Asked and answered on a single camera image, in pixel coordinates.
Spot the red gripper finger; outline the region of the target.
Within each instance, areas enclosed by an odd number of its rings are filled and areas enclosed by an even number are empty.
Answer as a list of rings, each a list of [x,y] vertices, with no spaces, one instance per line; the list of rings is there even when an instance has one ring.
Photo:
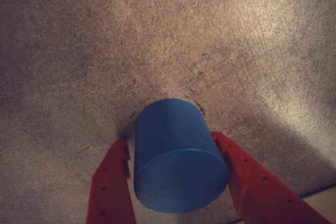
[[[92,176],[86,223],[135,223],[129,160],[126,140],[114,142]]]
[[[211,135],[228,166],[228,188],[244,223],[329,223],[229,137]]]

